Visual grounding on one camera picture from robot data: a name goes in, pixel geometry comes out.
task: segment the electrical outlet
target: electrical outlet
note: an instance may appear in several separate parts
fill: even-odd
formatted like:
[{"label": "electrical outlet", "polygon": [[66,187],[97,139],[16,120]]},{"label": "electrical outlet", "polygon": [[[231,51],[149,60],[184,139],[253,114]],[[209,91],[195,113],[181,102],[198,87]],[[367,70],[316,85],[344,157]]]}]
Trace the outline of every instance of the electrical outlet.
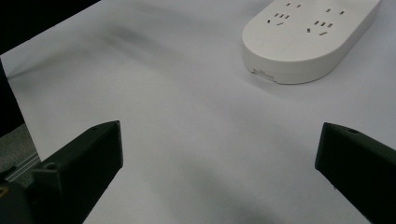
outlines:
[{"label": "electrical outlet", "polygon": [[280,84],[329,74],[370,26],[381,0],[275,0],[245,27],[247,70]]}]

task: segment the white power strip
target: white power strip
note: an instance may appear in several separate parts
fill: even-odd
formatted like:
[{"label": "white power strip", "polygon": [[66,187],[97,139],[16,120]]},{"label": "white power strip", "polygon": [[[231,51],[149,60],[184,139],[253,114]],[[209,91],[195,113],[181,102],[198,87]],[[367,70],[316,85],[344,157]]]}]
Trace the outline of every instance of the white power strip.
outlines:
[{"label": "white power strip", "polygon": [[245,27],[247,69],[279,84],[329,74],[372,23],[381,0],[275,0]]}]

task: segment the white table surface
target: white table surface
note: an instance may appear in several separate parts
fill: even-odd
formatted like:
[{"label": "white table surface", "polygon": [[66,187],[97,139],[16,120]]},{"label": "white table surface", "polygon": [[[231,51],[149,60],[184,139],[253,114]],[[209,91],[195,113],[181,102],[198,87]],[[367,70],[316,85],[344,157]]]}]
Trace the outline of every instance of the white table surface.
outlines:
[{"label": "white table surface", "polygon": [[103,0],[2,55],[42,160],[120,120],[124,167],[85,223],[368,223],[314,163],[325,121],[396,148],[396,2],[294,86],[242,61],[270,2]]}]

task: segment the power strip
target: power strip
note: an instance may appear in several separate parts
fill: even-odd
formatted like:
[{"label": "power strip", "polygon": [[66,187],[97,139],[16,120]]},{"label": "power strip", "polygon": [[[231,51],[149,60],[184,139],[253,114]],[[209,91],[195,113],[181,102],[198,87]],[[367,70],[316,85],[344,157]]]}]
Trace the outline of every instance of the power strip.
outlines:
[{"label": "power strip", "polygon": [[275,0],[245,27],[247,70],[279,84],[328,75],[370,26],[381,0]]}]

